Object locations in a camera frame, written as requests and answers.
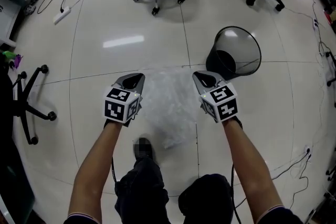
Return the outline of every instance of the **green object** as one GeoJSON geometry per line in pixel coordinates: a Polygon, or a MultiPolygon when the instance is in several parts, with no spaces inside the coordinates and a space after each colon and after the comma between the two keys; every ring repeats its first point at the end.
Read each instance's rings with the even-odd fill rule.
{"type": "Polygon", "coordinates": [[[4,51],[2,53],[4,56],[6,56],[8,59],[14,59],[16,57],[16,54],[10,51],[4,51]]]}

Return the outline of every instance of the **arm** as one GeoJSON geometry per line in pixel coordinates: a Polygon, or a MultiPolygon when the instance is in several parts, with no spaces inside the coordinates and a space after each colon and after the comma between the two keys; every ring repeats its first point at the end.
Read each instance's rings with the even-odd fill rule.
{"type": "Polygon", "coordinates": [[[253,221],[270,208],[282,205],[268,167],[235,120],[223,122],[235,170],[243,187],[253,221]]]}
{"type": "Polygon", "coordinates": [[[69,214],[87,214],[101,223],[100,198],[121,127],[122,123],[108,123],[80,166],[73,185],[69,214]]]}

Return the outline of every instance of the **tile grout line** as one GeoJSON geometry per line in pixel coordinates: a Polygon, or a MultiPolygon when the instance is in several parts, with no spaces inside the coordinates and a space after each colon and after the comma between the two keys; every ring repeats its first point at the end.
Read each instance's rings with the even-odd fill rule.
{"type": "Polygon", "coordinates": [[[71,57],[70,57],[70,70],[69,70],[69,112],[70,112],[70,128],[71,128],[72,143],[73,143],[73,145],[74,145],[74,149],[73,149],[73,151],[75,151],[75,157],[76,157],[76,162],[77,162],[77,166],[78,166],[78,168],[79,168],[79,163],[78,163],[78,158],[77,158],[77,153],[76,153],[74,133],[73,133],[73,131],[72,131],[71,102],[70,102],[70,84],[71,84],[71,63],[72,63],[73,45],[74,45],[74,43],[75,43],[76,30],[77,30],[78,21],[79,21],[79,16],[80,16],[80,11],[82,10],[83,3],[84,3],[84,0],[82,0],[82,3],[81,3],[80,8],[79,8],[79,13],[78,13],[78,18],[77,18],[77,22],[76,22],[75,32],[74,32],[74,34],[73,34],[72,48],[71,48],[71,57]]]}

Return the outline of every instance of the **fiducial marker cube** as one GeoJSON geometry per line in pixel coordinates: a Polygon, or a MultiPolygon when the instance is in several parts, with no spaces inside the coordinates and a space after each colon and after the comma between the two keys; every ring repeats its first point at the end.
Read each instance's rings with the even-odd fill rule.
{"type": "Polygon", "coordinates": [[[108,87],[104,94],[103,116],[126,123],[138,112],[140,94],[115,87],[108,87]]]}
{"type": "Polygon", "coordinates": [[[238,113],[237,92],[232,83],[200,95],[204,110],[217,122],[232,118],[238,113]]]}

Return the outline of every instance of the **clear plastic bag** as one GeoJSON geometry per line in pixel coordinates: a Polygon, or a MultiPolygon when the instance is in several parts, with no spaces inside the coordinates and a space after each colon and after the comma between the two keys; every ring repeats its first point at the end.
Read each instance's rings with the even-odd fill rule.
{"type": "Polygon", "coordinates": [[[200,107],[189,67],[145,73],[142,113],[170,148],[196,137],[196,115],[200,107]]]}

